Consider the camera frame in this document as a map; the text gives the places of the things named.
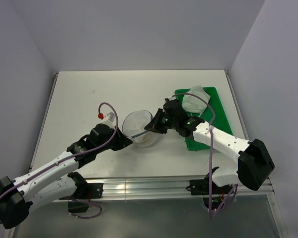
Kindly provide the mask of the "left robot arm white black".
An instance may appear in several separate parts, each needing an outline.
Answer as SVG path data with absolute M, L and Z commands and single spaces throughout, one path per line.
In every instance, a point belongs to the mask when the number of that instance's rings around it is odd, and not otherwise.
M 31 211 L 64 198 L 88 199 L 92 192 L 77 170 L 106 150 L 118 151 L 133 142 L 118 127 L 104 123 L 70 145 L 66 151 L 42 167 L 15 179 L 0 179 L 0 225 L 11 229 Z

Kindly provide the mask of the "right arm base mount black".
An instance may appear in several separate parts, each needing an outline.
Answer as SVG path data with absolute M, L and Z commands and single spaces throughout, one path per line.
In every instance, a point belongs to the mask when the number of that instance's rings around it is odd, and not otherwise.
M 216 211 L 220 204 L 225 200 L 227 195 L 231 192 L 231 195 L 235 193 L 235 187 L 232 185 L 225 185 L 218 187 L 214 182 L 212 182 L 212 210 Z M 192 179 L 189 181 L 189 185 L 186 190 L 191 193 L 192 196 L 206 196 L 203 198 L 204 205 L 209 208 L 209 179 Z

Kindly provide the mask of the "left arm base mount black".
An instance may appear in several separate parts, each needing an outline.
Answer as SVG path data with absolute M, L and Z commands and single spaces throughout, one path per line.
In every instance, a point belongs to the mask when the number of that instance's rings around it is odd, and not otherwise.
M 85 185 L 79 186 L 73 195 L 69 196 L 68 202 L 68 212 L 75 217 L 81 219 L 91 219 L 98 217 L 102 208 L 100 205 L 92 202 L 92 199 L 100 199 L 103 193 L 102 183 L 87 183 Z M 84 217 L 79 215 L 79 213 L 86 213 L 89 208 L 97 208 L 98 212 L 90 217 Z

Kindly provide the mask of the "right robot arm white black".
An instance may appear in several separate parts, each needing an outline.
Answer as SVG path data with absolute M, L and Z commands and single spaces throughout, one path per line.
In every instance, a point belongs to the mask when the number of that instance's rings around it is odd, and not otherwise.
M 202 118 L 189 116 L 176 99 L 166 101 L 145 126 L 145 130 L 158 134 L 166 134 L 169 129 L 174 129 L 184 138 L 208 145 L 234 162 L 233 166 L 219 165 L 209 173 L 205 188 L 210 193 L 239 183 L 257 191 L 275 168 L 261 140 L 241 139 L 211 126 Z

